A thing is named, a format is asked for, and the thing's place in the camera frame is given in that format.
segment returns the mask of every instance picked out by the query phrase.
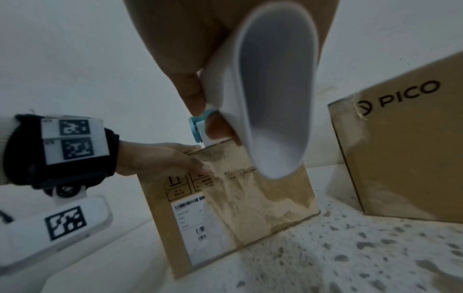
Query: barcode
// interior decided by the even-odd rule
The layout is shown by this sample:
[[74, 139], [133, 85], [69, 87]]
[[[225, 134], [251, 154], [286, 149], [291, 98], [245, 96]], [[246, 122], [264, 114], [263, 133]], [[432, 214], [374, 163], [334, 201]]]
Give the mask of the barcode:
[[201, 234], [202, 232], [204, 232], [204, 226], [201, 226], [196, 229], [196, 234]]
[[175, 209], [184, 208], [184, 207], [186, 207], [186, 206], [188, 206], [188, 205], [190, 205], [190, 204], [192, 204], [192, 203], [198, 202], [198, 201], [203, 200], [203, 199], [204, 199], [204, 195], [203, 195], [203, 196], [200, 196], [200, 197], [198, 197], [198, 198], [195, 198], [195, 199], [186, 201], [186, 202], [184, 202], [184, 203], [182, 203], [182, 204], [176, 205], [176, 206], [175, 206]]

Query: finger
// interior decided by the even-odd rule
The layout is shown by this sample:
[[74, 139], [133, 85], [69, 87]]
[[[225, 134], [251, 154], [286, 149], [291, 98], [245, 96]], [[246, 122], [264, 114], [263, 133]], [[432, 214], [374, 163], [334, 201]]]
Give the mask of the finger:
[[196, 73], [177, 73], [168, 75], [188, 111], [199, 116], [206, 108], [203, 87]]
[[206, 135], [212, 140], [232, 138], [237, 145], [241, 145], [233, 128], [217, 111], [210, 113], [206, 118], [205, 128]]
[[162, 166], [163, 169], [176, 167], [187, 170], [190, 173], [199, 174], [208, 174], [211, 171], [208, 165], [204, 165], [197, 159], [175, 150], [171, 150], [168, 156], [163, 157]]
[[192, 153], [194, 151], [201, 149], [201, 146], [199, 144], [187, 145], [187, 144], [181, 144], [181, 143], [175, 143], [175, 142], [163, 142], [163, 143], [158, 143], [157, 145], [165, 147], [165, 148], [171, 148], [171, 149], [174, 149], [182, 153]]

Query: brown cardboard box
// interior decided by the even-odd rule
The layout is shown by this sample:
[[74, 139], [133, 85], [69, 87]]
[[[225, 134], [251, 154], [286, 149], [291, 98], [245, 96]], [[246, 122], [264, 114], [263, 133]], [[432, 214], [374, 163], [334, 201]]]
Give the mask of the brown cardboard box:
[[330, 104], [364, 211], [463, 223], [463, 52]]
[[270, 181], [232, 141], [190, 155], [214, 176], [140, 182], [175, 278], [319, 212], [304, 166]]

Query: human hand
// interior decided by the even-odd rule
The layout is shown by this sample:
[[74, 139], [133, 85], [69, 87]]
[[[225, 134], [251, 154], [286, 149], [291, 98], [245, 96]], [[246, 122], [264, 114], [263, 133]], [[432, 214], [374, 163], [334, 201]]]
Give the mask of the human hand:
[[116, 173], [123, 176], [137, 174], [151, 180], [168, 176], [183, 176], [186, 173], [208, 174], [211, 169], [187, 153], [201, 146], [180, 143], [144, 144], [120, 141]]
[[[201, 115], [205, 98], [197, 72], [239, 22], [268, 0], [125, 0], [146, 47], [169, 77], [190, 113]], [[339, 0], [296, 0], [310, 12], [325, 42]], [[205, 122], [211, 139], [233, 138], [235, 132], [214, 112]]]

